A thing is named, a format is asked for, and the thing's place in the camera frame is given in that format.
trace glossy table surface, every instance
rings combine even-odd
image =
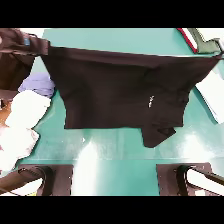
[[[53,46],[114,52],[189,55],[174,28],[66,28],[45,30]],[[214,69],[224,75],[220,61]],[[47,72],[40,57],[31,72]],[[72,195],[159,195],[157,163],[211,162],[224,176],[224,124],[217,124],[194,88],[184,127],[155,148],[146,148],[139,129],[64,130],[65,107],[58,92],[34,128],[41,137],[23,164],[74,164]]]

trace lavender cloth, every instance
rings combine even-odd
[[[41,96],[51,98],[54,94],[54,82],[50,79],[48,73],[31,73],[23,80],[18,91],[32,90]]]

